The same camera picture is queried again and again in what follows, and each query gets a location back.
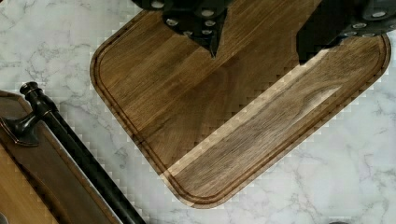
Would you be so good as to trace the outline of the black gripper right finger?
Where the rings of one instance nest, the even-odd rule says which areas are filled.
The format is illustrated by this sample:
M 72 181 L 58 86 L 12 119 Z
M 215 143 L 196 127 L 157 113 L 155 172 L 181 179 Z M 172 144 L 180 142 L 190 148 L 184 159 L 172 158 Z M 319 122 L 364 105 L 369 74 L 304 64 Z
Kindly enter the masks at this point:
M 298 31 L 299 64 L 349 37 L 374 37 L 395 30 L 396 0 L 321 0 Z

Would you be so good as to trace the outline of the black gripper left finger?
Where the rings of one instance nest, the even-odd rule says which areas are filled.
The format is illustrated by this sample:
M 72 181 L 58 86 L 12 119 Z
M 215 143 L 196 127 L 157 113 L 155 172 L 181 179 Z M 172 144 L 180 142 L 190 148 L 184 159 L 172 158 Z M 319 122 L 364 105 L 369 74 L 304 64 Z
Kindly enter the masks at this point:
M 233 0 L 132 0 L 144 10 L 161 11 L 163 23 L 215 58 L 228 7 Z

